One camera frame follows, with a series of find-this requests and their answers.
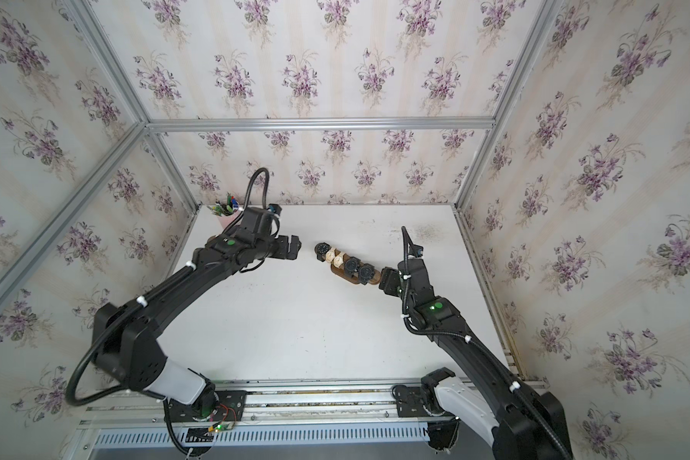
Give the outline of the thin black band watch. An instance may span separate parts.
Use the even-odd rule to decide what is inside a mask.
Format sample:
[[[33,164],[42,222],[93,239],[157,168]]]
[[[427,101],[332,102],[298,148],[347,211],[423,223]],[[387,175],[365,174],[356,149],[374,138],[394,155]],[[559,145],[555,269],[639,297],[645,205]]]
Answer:
[[[332,246],[329,245],[329,243],[318,243],[314,247],[314,252],[316,259],[320,262],[324,262],[326,260],[326,255],[327,253],[332,249]]]

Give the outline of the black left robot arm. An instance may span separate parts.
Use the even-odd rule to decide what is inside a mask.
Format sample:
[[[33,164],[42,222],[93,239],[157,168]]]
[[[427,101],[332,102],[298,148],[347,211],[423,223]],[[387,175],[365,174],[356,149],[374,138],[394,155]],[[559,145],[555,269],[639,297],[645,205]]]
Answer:
[[[255,270],[268,259],[295,260],[296,236],[281,235],[282,208],[263,197],[249,199],[220,234],[194,250],[191,259],[150,291],[94,315],[92,343],[65,387],[69,406],[86,406],[111,394],[131,391],[176,402],[208,417],[218,406],[210,379],[172,360],[158,339],[209,289],[229,277]]]

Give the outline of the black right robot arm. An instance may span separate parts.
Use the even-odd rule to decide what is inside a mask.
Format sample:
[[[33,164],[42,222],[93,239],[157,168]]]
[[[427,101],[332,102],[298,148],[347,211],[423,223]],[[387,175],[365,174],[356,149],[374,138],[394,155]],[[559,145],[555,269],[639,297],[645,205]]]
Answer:
[[[402,232],[402,260],[379,287],[401,301],[406,331],[426,337],[457,364],[422,379],[425,409],[452,414],[479,435],[496,459],[570,459],[565,410],[551,393],[538,393],[510,371],[479,339],[450,300],[435,293],[423,247]]]

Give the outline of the black digital watch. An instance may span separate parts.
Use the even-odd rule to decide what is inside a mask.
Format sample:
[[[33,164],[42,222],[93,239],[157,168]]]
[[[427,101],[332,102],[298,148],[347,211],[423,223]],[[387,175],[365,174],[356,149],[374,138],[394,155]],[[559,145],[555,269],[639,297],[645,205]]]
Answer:
[[[371,264],[362,264],[358,268],[358,283],[362,285],[377,284],[380,273]]]
[[[349,257],[342,264],[343,272],[349,277],[357,277],[360,270],[360,259],[356,257]]]

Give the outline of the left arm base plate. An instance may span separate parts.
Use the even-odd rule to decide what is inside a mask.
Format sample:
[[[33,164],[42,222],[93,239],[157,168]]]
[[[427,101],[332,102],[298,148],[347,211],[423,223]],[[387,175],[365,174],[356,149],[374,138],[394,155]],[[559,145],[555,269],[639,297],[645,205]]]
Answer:
[[[203,394],[191,406],[176,400],[167,401],[165,419],[172,424],[207,423],[230,425],[243,419],[247,393],[243,390],[224,390]]]

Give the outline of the beige strap watch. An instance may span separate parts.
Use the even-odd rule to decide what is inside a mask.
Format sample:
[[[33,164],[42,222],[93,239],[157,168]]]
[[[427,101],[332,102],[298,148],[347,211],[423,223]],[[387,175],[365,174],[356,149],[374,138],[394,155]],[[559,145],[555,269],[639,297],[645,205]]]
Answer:
[[[334,247],[329,249],[328,252],[325,254],[325,261],[328,264],[330,264],[333,268],[342,268],[346,260],[347,254]]]

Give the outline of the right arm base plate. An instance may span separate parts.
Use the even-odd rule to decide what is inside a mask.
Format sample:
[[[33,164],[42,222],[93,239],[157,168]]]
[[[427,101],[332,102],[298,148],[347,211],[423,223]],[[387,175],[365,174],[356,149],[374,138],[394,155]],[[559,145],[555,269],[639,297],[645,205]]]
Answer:
[[[450,378],[437,385],[391,387],[399,418],[458,418],[462,412],[471,411],[482,403],[475,389],[460,379]]]

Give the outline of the brown wooden watch stand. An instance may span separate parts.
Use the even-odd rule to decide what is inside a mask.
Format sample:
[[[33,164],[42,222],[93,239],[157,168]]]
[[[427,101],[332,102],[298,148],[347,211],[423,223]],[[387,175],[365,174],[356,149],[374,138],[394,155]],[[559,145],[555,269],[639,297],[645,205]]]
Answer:
[[[329,243],[318,243],[314,247],[318,261],[327,264],[331,273],[354,285],[377,285],[381,272],[372,264],[362,262],[357,257],[341,251]]]

